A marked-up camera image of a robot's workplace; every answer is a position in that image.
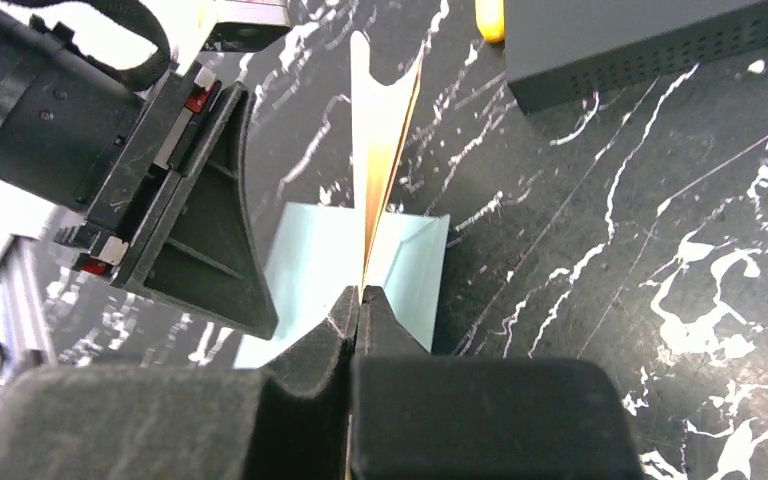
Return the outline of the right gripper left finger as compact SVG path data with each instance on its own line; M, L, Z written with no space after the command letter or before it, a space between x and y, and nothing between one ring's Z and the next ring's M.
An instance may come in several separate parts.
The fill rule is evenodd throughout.
M341 479L360 301L255 370L38 367L0 403L0 479Z

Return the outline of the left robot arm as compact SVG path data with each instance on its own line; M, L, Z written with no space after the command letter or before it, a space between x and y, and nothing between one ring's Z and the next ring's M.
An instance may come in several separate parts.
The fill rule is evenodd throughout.
M152 55L118 69L68 26L0 9L0 180L77 216L53 235L69 269L270 339L244 195L255 96L184 65L146 4L93 8Z

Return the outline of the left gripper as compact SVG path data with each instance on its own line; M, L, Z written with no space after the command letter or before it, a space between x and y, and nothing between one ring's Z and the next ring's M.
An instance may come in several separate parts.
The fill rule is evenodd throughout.
M86 212L52 241L71 271L269 340L278 316L244 195L255 99L221 86L213 62L164 74Z

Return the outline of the light green envelope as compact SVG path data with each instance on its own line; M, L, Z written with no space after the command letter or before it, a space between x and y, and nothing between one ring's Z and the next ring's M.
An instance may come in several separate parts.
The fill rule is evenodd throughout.
M400 324L432 348L450 218L383 213L367 282L380 286ZM264 366L319 324L359 282L362 216L352 208L289 202L265 267L278 313L273 337L243 337L236 369Z

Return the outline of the white letter paper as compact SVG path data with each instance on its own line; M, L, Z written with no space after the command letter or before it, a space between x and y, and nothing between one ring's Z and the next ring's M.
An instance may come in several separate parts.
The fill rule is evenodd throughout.
M362 262L358 289L368 269L380 219L390 197L421 85L423 56L401 78L382 84L371 73L366 34L350 37L350 93L354 207L362 225Z

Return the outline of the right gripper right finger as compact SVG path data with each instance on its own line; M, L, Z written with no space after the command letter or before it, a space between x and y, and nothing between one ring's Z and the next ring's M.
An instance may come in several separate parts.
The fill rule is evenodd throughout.
M570 358L428 353L383 289L360 302L351 367L355 479L639 479L618 393Z

